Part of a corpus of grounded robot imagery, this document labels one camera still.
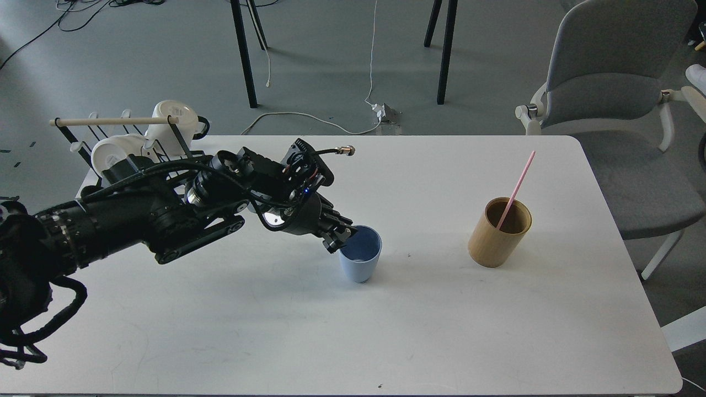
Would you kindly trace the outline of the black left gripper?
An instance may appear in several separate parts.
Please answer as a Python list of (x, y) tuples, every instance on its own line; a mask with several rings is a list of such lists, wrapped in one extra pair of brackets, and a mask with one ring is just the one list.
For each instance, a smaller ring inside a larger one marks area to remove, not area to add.
[(334, 213), (333, 204), (319, 193), (311, 194), (295, 207), (290, 216), (285, 216), (283, 224), (270, 223), (263, 213), (258, 214), (258, 218), (270, 231), (321, 237), (323, 246), (331, 254), (345, 246), (348, 237), (358, 232), (351, 219)]

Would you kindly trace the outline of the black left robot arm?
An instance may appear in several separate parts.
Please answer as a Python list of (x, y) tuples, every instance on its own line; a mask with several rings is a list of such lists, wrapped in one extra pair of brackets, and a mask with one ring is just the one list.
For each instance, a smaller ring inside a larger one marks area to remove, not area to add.
[(318, 193), (334, 175), (302, 139), (279, 162), (249, 148), (161, 163), (128, 155), (103, 174), (108, 186), (36, 214), (2, 202), (2, 364), (46, 362), (36, 343), (87, 299), (69, 276), (138, 243), (166, 264), (238, 231), (246, 208), (266, 229), (311, 234), (330, 253), (358, 232)]

